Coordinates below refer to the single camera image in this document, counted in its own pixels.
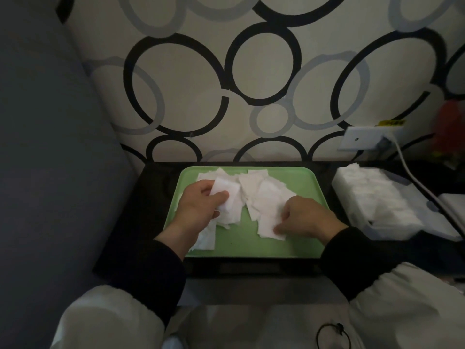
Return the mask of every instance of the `electrical outlet plate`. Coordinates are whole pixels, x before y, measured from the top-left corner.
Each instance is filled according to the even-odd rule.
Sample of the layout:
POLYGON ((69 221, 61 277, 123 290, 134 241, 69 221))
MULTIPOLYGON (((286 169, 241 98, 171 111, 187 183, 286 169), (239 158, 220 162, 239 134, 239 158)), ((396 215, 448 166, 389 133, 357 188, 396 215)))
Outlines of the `electrical outlet plate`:
POLYGON ((349 126, 344 133, 340 151, 364 151, 376 150, 376 145, 387 132, 392 132, 394 136, 398 136, 402 127, 399 126, 370 126, 358 127, 349 126))

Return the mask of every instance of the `gray circle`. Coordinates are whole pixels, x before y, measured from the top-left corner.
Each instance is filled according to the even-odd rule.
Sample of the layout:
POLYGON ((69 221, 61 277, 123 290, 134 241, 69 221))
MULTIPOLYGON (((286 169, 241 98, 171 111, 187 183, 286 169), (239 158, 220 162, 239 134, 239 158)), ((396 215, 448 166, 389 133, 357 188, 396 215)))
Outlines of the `gray circle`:
POLYGON ((292 105, 292 102, 291 102, 291 101, 282 98, 282 99, 278 100, 277 102, 274 102, 273 104, 280 105, 280 106, 282 106, 284 109, 286 109, 286 111, 287 111, 287 121, 286 121, 286 124, 284 125, 284 127, 283 127, 282 129, 277 130, 276 132, 265 132, 265 131, 262 131, 262 130, 259 128, 259 125, 258 125, 258 117, 259 117, 260 112, 261 112, 264 108, 266 108, 267 106, 269 106, 269 105, 255 106, 255 107, 252 109, 252 112, 250 113, 250 128, 252 129, 253 133, 256 134, 256 135, 259 136, 259 137, 263 137, 263 138, 275 138, 275 137, 277 137, 277 136, 282 136, 282 135, 285 134, 287 131, 289 131, 290 128, 292 127, 292 125, 294 124, 296 115, 295 115, 294 106, 292 105))
POLYGON ((248 11, 251 11, 253 6, 260 0, 242 0, 237 5, 218 9, 208 7, 198 0, 186 0, 189 10, 200 17, 216 22, 228 22, 244 16, 248 11))
POLYGON ((174 11, 173 18, 161 27, 154 27, 143 22, 136 12, 134 12, 129 0, 118 0, 118 2, 129 22, 142 34, 154 38, 166 38, 175 34, 181 28, 186 18, 186 0, 176 0, 176 10, 174 11))
MULTIPOLYGON (((207 154, 205 154, 203 156, 203 158, 201 159, 201 161, 209 161, 211 158, 213 158, 214 156, 216 156, 218 154, 222 154, 222 153, 234 153, 234 154, 236 154, 237 152, 239 152, 239 150, 237 148, 217 149, 217 150, 213 150, 213 151, 210 151, 207 154)), ((247 158, 248 161, 255 161, 255 159, 247 152, 244 153, 243 157, 247 158)))
POLYGON ((410 21, 405 19, 400 10, 400 3, 402 0, 391 0, 388 8, 388 18, 391 27, 400 32, 414 32, 418 29, 429 26, 432 22, 442 16, 447 9, 458 0, 444 0, 436 10, 431 12, 428 16, 410 21))
MULTIPOLYGON (((299 70, 299 72, 297 72, 297 74, 293 78, 287 90, 286 100, 288 100, 294 108, 293 100, 294 100, 294 94, 297 89, 297 86, 299 85, 303 77, 315 67, 321 64, 324 64, 325 62, 329 62, 333 60, 342 60, 342 61, 350 62, 355 55, 357 55, 356 52, 346 51, 346 52, 340 52, 339 54, 333 54, 333 55, 321 54, 311 59, 309 62, 307 62, 305 65, 302 66, 302 68, 299 70)), ((357 97, 355 98, 354 102, 347 109, 345 113, 343 113, 337 119, 333 121, 325 122, 323 124, 310 124, 308 122, 305 122, 299 119, 299 117, 295 115, 295 121, 294 121, 295 126, 302 128, 304 130, 312 130, 312 131, 324 130, 324 129, 337 125, 338 123, 344 121, 346 118, 351 116, 355 112, 355 110, 358 109, 360 104, 362 104, 363 99, 365 98, 366 92, 368 92, 368 86, 370 84, 370 69, 366 61, 365 60, 360 61, 360 63, 355 68, 357 69, 358 75, 360 76, 360 87, 358 88, 357 97)))
MULTIPOLYGON (((125 60, 123 58, 112 56, 103 60, 87 60, 84 61, 82 65, 86 74, 91 76, 92 72, 102 66, 118 66, 124 68, 124 61, 125 60)), ((112 124, 112 127, 115 131, 121 132, 123 134, 148 134, 152 131, 155 131, 163 121, 163 118, 165 117, 165 100, 163 99, 163 94, 161 93, 157 83, 152 79, 152 77, 150 77, 147 72, 136 65, 134 66, 134 73, 137 74, 148 85, 155 99, 157 100, 157 112, 155 113, 154 121, 142 128, 126 128, 116 124, 112 124)))

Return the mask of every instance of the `yellow label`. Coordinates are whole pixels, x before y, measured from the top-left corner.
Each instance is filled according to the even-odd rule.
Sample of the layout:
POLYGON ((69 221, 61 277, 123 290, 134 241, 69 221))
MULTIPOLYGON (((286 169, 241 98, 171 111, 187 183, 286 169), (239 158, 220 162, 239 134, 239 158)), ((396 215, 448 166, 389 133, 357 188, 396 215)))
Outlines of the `yellow label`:
POLYGON ((406 120, 383 120, 378 123, 378 126, 402 126, 406 120))

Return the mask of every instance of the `left hand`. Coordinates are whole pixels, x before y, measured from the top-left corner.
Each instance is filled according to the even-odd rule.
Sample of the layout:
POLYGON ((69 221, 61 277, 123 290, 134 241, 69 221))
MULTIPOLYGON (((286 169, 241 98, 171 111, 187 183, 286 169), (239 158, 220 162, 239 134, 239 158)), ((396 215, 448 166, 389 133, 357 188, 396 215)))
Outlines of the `left hand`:
POLYGON ((172 222, 155 238, 170 247, 181 259, 194 246, 199 233, 211 219, 219 216, 216 208, 229 198, 227 191, 210 196, 213 183, 213 180, 200 180, 187 186, 172 222))

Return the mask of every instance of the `black sleeve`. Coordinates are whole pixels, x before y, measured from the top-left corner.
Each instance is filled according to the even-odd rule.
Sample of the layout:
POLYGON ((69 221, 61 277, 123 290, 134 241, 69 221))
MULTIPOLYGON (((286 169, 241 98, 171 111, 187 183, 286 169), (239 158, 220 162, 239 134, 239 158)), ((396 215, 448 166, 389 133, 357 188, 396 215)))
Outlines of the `black sleeve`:
POLYGON ((110 285, 147 306, 166 328, 181 298, 186 271, 177 254, 162 242, 153 240, 139 250, 110 285))
POLYGON ((320 260, 324 274, 348 301, 400 262, 378 248, 357 228, 347 228, 327 244, 320 260))

